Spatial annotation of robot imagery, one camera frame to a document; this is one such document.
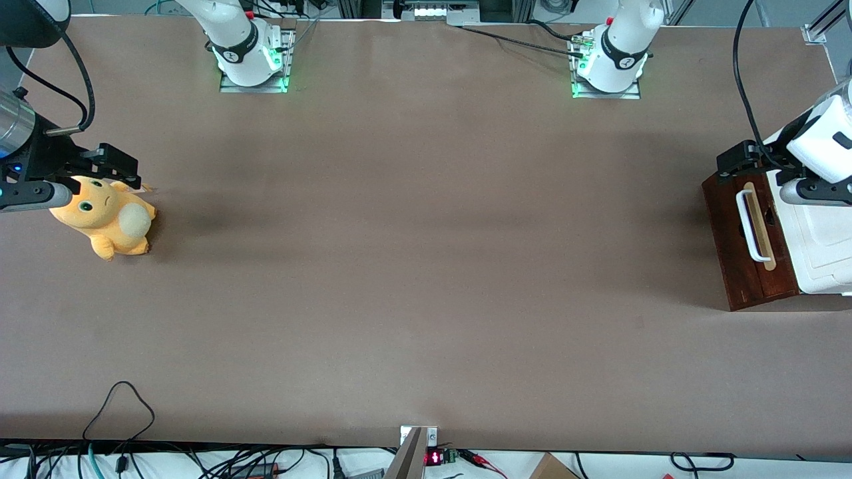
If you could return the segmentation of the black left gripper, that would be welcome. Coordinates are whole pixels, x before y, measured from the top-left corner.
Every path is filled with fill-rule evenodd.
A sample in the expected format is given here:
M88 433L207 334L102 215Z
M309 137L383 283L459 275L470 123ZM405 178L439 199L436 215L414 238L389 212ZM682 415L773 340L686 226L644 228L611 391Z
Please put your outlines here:
M784 202L849 202L850 172L825 177L807 167L788 152L761 140L743 140L716 157L716 182L724 184L734 177L778 172L777 193Z

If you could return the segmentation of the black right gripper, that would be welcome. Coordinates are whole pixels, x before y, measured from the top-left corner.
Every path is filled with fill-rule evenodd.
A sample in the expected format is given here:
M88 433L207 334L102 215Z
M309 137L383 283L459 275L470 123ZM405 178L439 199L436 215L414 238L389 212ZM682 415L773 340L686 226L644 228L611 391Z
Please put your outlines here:
M101 143L94 149L93 164L83 157L87 150L67 136L34 133L26 140L3 136L1 150L2 183L70 177L70 190L142 188L138 160L110 144Z

